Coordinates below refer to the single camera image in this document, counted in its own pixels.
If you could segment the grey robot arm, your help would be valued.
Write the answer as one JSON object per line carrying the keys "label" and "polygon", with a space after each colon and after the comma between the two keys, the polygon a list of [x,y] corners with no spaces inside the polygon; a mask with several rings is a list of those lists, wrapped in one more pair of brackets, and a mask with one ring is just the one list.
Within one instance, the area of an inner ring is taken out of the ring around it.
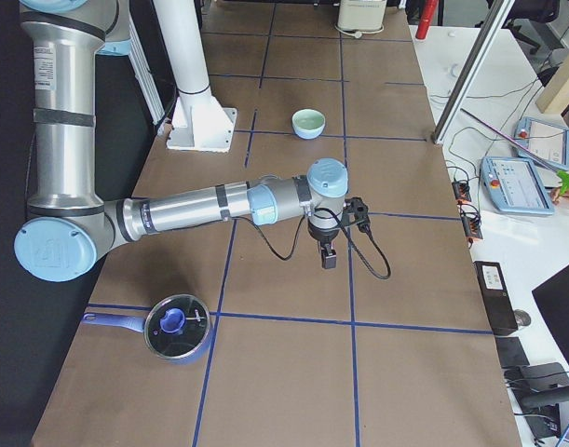
{"label": "grey robot arm", "polygon": [[34,193],[25,200],[26,221],[14,240],[27,272],[70,281],[144,236],[233,220],[262,227],[294,217],[307,219],[323,266],[334,267],[332,240],[343,226],[348,189],[342,162],[322,158],[307,174],[289,179],[265,176],[134,198],[140,156],[103,168],[95,162],[96,59],[129,52],[129,3],[23,1],[20,25],[34,51]]}

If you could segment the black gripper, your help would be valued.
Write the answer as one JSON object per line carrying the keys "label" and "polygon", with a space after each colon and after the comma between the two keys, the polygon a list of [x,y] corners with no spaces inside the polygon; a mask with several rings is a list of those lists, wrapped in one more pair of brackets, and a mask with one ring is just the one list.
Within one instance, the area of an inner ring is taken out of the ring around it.
{"label": "black gripper", "polygon": [[321,266],[323,269],[334,269],[337,264],[337,254],[331,242],[338,236],[339,224],[333,218],[313,219],[308,222],[309,235],[320,244]]}

